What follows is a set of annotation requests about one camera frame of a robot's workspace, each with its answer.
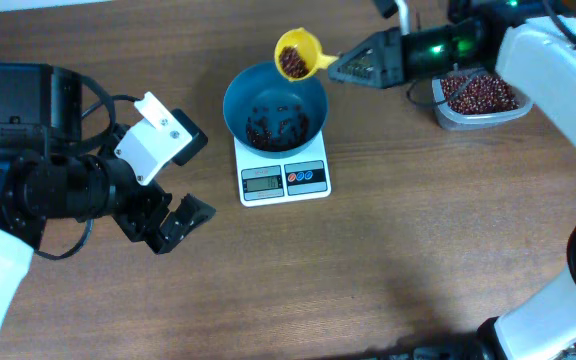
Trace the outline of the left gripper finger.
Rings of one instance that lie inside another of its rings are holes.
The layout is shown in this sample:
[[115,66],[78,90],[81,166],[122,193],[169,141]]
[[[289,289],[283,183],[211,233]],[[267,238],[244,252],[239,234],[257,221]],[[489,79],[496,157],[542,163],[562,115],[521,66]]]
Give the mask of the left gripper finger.
[[157,255],[167,254],[179,245],[192,231],[210,221],[216,209],[192,194],[187,194],[180,205],[170,212],[152,231],[145,243]]
[[173,109],[171,114],[191,137],[189,143],[172,158],[174,164],[183,166],[207,145],[208,137],[181,109]]

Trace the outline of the yellow measuring scoop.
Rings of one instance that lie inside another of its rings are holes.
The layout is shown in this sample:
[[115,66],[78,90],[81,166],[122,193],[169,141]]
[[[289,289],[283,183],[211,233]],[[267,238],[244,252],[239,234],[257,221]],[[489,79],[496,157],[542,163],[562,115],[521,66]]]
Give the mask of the yellow measuring scoop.
[[[280,68],[279,55],[286,46],[296,47],[299,55],[306,61],[310,73],[300,79],[289,78]],[[326,70],[339,59],[338,56],[326,55],[320,41],[304,28],[291,29],[277,41],[273,60],[279,73],[291,82],[302,81],[312,77],[319,70]]]

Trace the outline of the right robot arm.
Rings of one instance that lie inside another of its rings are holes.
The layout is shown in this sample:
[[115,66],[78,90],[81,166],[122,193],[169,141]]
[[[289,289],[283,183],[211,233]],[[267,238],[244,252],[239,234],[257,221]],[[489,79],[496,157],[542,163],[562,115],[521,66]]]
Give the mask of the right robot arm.
[[576,151],[538,110],[447,132],[400,89],[331,88],[334,206],[326,222],[342,298],[320,355],[474,331],[564,265],[576,224]]

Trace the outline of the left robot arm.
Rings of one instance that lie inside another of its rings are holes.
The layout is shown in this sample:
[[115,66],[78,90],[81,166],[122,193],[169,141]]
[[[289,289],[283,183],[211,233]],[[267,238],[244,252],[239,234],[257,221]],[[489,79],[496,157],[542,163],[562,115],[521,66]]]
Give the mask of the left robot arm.
[[51,219],[92,228],[114,219],[154,253],[172,251],[214,216],[186,195],[178,206],[157,183],[207,137],[153,94],[134,98],[134,125],[118,122],[116,97],[92,78],[36,63],[0,64],[0,329]]

